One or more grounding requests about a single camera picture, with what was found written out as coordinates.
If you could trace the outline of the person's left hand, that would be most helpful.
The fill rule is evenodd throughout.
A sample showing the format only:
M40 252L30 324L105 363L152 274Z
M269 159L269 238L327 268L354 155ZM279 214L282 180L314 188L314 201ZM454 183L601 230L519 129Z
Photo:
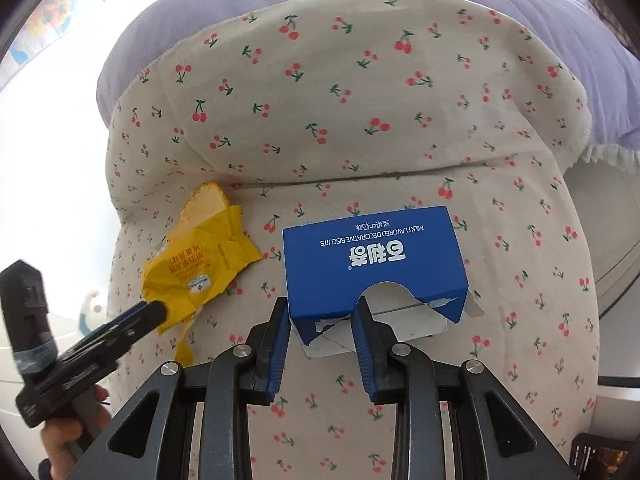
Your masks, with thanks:
M112 420L107 409L108 390L100 385L94 386L98 403L94 408L96 424L103 430ZM47 458L39 464L39 479L64 480L76 464L70 452L70 445L82 435L82 425L76 418L52 418L44 423L40 438Z

